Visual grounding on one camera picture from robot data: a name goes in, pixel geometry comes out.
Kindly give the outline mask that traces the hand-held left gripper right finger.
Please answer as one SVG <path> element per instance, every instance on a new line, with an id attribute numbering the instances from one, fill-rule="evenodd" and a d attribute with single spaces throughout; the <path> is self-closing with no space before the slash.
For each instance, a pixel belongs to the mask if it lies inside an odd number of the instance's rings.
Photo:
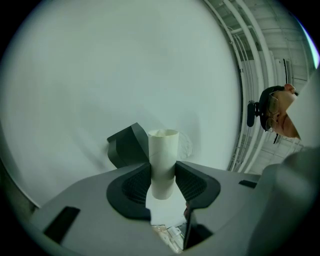
<path id="1" fill-rule="evenodd" d="M 177 161 L 175 176 L 189 203 L 184 254 L 261 254 L 261 175 Z"/>

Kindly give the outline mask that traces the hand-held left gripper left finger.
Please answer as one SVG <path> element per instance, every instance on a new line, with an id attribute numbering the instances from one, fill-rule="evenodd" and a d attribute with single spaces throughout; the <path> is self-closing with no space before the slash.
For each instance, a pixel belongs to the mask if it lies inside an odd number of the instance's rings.
<path id="1" fill-rule="evenodd" d="M 77 181 L 38 209 L 31 224 L 44 232 L 65 207 L 75 207 L 79 213 L 61 241 L 64 255 L 176 256 L 150 221 L 126 218 L 107 200 L 107 187 L 113 180 L 142 166 L 134 164 Z"/>

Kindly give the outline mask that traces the white toilet paper roll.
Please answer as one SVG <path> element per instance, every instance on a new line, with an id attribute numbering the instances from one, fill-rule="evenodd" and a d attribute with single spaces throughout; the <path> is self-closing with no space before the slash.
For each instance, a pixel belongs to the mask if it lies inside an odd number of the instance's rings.
<path id="1" fill-rule="evenodd" d="M 179 133 L 177 157 L 185 160 L 193 154 L 193 143 L 189 136 L 183 132 Z"/>

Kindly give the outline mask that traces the mounted white paper roll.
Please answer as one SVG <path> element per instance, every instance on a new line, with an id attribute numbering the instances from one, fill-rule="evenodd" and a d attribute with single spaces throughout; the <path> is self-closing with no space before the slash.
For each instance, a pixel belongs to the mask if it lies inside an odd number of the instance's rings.
<path id="1" fill-rule="evenodd" d="M 151 193 L 157 200 L 167 200 L 173 193 L 178 145 L 179 132 L 176 130 L 158 129 L 148 132 Z"/>

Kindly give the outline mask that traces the black toilet paper holder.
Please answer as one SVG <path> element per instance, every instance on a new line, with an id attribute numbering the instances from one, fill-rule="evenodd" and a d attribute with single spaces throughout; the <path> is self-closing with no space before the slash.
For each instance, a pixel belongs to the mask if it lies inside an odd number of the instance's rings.
<path id="1" fill-rule="evenodd" d="M 107 156 L 116 168 L 149 162 L 149 140 L 136 122 L 107 138 Z"/>

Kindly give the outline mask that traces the person's grey sweatshirt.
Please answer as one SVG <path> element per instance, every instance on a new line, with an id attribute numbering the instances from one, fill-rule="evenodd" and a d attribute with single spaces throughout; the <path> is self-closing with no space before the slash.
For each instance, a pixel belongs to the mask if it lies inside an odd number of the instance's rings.
<path id="1" fill-rule="evenodd" d="M 320 147 L 320 70 L 317 69 L 287 109 L 303 146 Z"/>

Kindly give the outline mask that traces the white ceiling pipes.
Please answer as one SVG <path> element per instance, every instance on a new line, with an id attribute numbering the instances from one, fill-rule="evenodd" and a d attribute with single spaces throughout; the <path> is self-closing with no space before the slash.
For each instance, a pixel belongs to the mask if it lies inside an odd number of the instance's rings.
<path id="1" fill-rule="evenodd" d="M 228 170 L 261 175 L 304 147 L 297 139 L 264 132 L 258 118 L 247 126 L 249 101 L 270 86 L 301 91 L 315 69 L 300 22 L 278 0 L 203 0 L 224 31 L 240 79 L 240 121 Z"/>

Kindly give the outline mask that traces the bright ceiling light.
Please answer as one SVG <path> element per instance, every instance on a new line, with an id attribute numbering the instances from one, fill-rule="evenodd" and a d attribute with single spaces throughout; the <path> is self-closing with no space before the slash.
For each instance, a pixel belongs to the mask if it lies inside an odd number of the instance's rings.
<path id="1" fill-rule="evenodd" d="M 314 67 L 315 69 L 317 69 L 320 65 L 320 53 L 319 51 L 317 50 L 317 47 L 314 43 L 314 41 L 312 40 L 312 38 L 310 37 L 309 33 L 307 32 L 307 30 L 305 29 L 305 27 L 300 24 L 304 34 L 305 34 L 305 37 L 307 39 L 307 42 L 308 42 L 308 45 L 309 45 L 309 48 L 310 48 L 310 51 L 311 51 L 311 56 L 312 56 L 312 60 L 313 60 L 313 63 L 314 63 Z"/>

